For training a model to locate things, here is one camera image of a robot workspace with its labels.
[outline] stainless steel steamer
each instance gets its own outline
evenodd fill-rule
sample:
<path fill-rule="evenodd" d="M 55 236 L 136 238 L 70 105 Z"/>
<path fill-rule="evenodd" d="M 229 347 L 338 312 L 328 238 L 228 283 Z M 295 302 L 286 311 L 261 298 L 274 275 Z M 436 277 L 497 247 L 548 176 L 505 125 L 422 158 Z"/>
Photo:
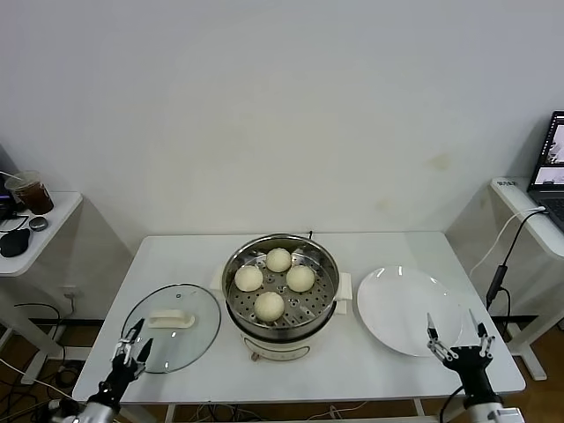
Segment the stainless steel steamer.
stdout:
<path fill-rule="evenodd" d="M 309 291 L 292 291 L 286 285 L 287 271 L 276 273 L 266 267 L 266 254 L 277 248 L 292 255 L 292 266 L 302 264 L 314 271 L 315 284 Z M 263 286 L 252 293 L 240 291 L 234 283 L 235 273 L 245 265 L 255 265 L 263 273 Z M 318 243 L 297 235 L 273 234 L 238 249 L 229 258 L 221 283 L 227 311 L 239 329 L 259 341 L 288 344 L 313 336 L 330 320 L 339 272 L 333 257 Z M 269 291 L 280 294 L 286 304 L 284 314 L 273 323 L 258 320 L 254 311 L 256 297 Z"/>

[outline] cup lid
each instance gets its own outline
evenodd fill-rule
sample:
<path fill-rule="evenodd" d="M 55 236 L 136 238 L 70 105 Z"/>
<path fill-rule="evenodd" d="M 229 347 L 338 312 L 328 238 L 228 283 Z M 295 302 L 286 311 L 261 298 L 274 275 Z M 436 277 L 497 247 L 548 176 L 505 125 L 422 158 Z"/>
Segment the cup lid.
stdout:
<path fill-rule="evenodd" d="M 27 188 L 41 180 L 39 172 L 35 172 L 34 170 L 19 172 L 14 176 L 9 177 L 4 184 L 4 187 L 10 191 Z"/>
<path fill-rule="evenodd" d="M 187 328 L 150 327 L 150 316 L 168 310 L 193 317 Z M 122 328 L 122 337 L 133 325 L 145 319 L 143 329 L 133 345 L 136 358 L 143 345 L 152 338 L 148 373 L 170 373 L 199 359 L 212 345 L 219 331 L 221 312 L 215 297 L 201 286 L 182 284 L 160 288 L 141 300 L 131 311 Z"/>

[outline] steamed bun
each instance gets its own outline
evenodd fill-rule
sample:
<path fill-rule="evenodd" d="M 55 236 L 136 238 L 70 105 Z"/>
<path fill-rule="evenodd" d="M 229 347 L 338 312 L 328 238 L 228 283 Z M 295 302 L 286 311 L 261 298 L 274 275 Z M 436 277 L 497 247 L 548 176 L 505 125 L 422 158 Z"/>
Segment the steamed bun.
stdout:
<path fill-rule="evenodd" d="M 296 293 L 309 291 L 315 283 L 314 271 L 307 266 L 295 266 L 286 275 L 288 287 Z"/>
<path fill-rule="evenodd" d="M 292 256 L 285 249 L 272 249 L 266 255 L 266 267 L 271 271 L 281 272 L 290 268 Z"/>
<path fill-rule="evenodd" d="M 235 273 L 235 285 L 245 293 L 255 291 L 263 284 L 263 273 L 255 266 L 243 266 Z"/>
<path fill-rule="evenodd" d="M 284 314 L 284 300 L 277 293 L 262 293 L 255 301 L 256 318 L 274 322 Z"/>

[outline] white plate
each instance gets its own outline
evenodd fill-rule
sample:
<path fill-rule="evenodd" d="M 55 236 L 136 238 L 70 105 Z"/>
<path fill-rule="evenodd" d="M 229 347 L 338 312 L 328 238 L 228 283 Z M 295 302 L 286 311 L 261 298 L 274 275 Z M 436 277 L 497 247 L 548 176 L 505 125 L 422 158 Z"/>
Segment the white plate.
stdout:
<path fill-rule="evenodd" d="M 427 312 L 439 339 L 452 346 L 462 332 L 462 308 L 447 288 L 422 271 L 390 266 L 366 276 L 357 294 L 360 316 L 372 334 L 404 354 L 427 357 Z"/>

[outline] plastic cup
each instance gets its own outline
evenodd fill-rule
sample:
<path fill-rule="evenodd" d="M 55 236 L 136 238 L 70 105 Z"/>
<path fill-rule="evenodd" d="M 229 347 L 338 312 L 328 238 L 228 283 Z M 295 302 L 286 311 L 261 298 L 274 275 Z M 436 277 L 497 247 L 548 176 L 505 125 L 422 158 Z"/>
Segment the plastic cup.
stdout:
<path fill-rule="evenodd" d="M 16 177 L 8 178 L 4 186 L 21 200 L 31 213 L 41 215 L 53 210 L 53 201 L 41 182 L 39 172 L 27 170 L 14 176 Z"/>

